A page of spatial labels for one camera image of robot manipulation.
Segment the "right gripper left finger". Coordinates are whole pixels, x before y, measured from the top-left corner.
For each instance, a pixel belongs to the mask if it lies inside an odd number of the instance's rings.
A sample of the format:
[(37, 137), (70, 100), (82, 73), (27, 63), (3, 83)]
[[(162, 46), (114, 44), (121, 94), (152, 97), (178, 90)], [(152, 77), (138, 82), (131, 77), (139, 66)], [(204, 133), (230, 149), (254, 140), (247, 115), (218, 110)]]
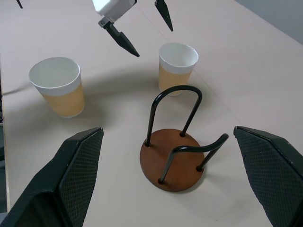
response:
[(66, 139), (32, 178), (0, 227), (83, 227), (95, 188), (104, 131)]

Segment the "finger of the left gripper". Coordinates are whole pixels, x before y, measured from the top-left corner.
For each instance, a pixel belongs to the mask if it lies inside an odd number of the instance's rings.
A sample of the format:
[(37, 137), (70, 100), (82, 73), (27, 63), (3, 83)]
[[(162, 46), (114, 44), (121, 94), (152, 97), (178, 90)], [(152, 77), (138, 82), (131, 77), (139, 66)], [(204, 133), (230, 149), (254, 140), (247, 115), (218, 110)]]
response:
[(167, 6), (165, 0), (156, 0), (154, 4), (155, 4), (158, 12), (162, 16), (163, 20), (165, 21), (165, 23), (171, 30), (171, 32), (173, 32), (173, 25), (172, 25), (172, 21), (171, 21), (170, 14), (169, 14), (169, 9), (168, 9), (168, 6)]
[(120, 47), (122, 47), (123, 49), (125, 49), (130, 54), (132, 54), (136, 57), (140, 56), (139, 53), (137, 52), (137, 50), (135, 49), (135, 47), (130, 42), (130, 40), (125, 36), (125, 34), (123, 32), (119, 32), (115, 28), (114, 23), (111, 22), (107, 17), (102, 18), (98, 22), (98, 24), (100, 27), (102, 27), (109, 33), (109, 35), (115, 40), (115, 42)]

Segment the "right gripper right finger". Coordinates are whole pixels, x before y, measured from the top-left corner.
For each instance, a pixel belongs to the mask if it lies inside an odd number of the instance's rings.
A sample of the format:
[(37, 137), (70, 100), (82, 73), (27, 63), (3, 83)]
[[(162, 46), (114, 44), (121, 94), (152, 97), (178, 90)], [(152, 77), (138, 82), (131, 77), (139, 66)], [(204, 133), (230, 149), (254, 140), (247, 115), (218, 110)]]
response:
[(236, 126), (249, 184), (273, 227), (303, 227), (303, 155), (286, 139)]

